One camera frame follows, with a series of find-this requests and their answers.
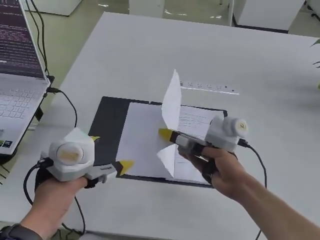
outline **floor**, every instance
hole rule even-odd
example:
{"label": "floor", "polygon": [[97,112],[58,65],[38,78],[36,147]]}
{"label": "floor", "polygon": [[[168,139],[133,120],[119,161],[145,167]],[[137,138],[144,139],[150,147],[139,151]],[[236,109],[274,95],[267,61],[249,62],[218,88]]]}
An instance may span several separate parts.
{"label": "floor", "polygon": [[[165,19],[228,25],[228,5],[226,3],[219,5],[219,0],[166,0],[164,9]],[[48,68],[55,76],[54,87],[59,87],[65,79],[103,12],[129,14],[129,0],[83,0],[69,17],[43,14]],[[32,34],[36,38],[35,24],[30,14],[28,12],[26,14]],[[289,34],[320,37],[320,22],[302,7],[289,29]],[[52,98],[48,97],[43,102],[41,107],[44,111],[51,100]],[[12,160],[5,167],[10,170],[14,162]],[[4,176],[8,174],[4,169],[0,169],[0,173]]]}

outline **paper sheet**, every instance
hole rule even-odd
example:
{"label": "paper sheet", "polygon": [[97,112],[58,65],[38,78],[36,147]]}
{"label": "paper sheet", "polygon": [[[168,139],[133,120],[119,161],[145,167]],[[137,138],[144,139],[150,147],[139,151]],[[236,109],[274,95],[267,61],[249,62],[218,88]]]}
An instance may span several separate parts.
{"label": "paper sheet", "polygon": [[[172,130],[177,130],[179,125],[179,115],[181,108],[181,87],[180,79],[176,70],[174,70],[172,79],[170,81],[169,87],[165,92],[163,102],[162,102],[162,119],[158,128],[167,128]],[[166,145],[166,148],[162,149],[157,153],[157,156],[162,161],[165,168],[174,176],[175,171],[175,151],[176,147],[172,143],[162,143]]]}
{"label": "paper sheet", "polygon": [[[203,140],[205,139],[211,120],[216,115],[223,116],[223,113],[182,106],[180,109],[178,131]],[[188,160],[179,155],[178,147],[175,150],[173,178],[175,180],[183,180],[184,182],[208,184],[201,173]]]}
{"label": "paper sheet", "polygon": [[161,119],[160,105],[130,103],[116,155],[117,161],[134,161],[128,175],[172,177],[157,157],[157,153],[165,147],[163,142],[159,141],[158,128]]}

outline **white desk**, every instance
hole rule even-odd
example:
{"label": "white desk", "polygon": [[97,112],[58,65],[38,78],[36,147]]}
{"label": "white desk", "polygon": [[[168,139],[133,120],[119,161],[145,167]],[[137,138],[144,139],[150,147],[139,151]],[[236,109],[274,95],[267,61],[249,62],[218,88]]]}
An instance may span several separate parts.
{"label": "white desk", "polygon": [[[227,109],[246,119],[248,141],[265,163],[269,188],[320,224],[320,71],[312,66],[320,51],[310,48],[314,41],[105,13],[61,89],[78,111],[78,126],[88,132],[102,96],[161,101],[174,69],[184,81],[233,86],[240,95],[186,90],[182,103]],[[55,96],[0,188],[0,221],[18,222],[27,213],[22,188],[27,170],[41,150],[72,129],[74,120],[64,96]],[[256,156],[243,148],[236,153],[263,181]],[[78,198],[89,231],[172,240],[254,239],[258,232],[237,203],[213,189],[114,178],[82,190]],[[82,228],[75,206],[64,222]]]}

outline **hand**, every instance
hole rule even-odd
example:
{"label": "hand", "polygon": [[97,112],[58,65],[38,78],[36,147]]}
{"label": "hand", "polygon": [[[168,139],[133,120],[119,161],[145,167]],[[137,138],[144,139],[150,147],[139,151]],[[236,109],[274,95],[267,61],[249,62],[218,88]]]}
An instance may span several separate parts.
{"label": "hand", "polygon": [[35,191],[32,208],[20,224],[47,239],[62,223],[76,193],[86,185],[84,177],[68,182],[53,178],[45,181]]}
{"label": "hand", "polygon": [[[212,176],[212,186],[228,198],[237,200],[242,183],[250,177],[237,158],[223,149],[213,147],[205,147],[201,154],[205,159],[214,158],[218,168],[219,172]],[[189,160],[202,173],[205,160],[182,152],[180,155]]]}

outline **wristwatch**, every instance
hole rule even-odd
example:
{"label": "wristwatch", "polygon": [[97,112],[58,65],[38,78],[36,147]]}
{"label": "wristwatch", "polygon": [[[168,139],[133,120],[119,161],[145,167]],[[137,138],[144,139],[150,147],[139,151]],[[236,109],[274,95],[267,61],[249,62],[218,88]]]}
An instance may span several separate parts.
{"label": "wristwatch", "polygon": [[29,228],[14,224],[12,226],[5,226],[1,229],[0,240],[43,240],[36,232]]}

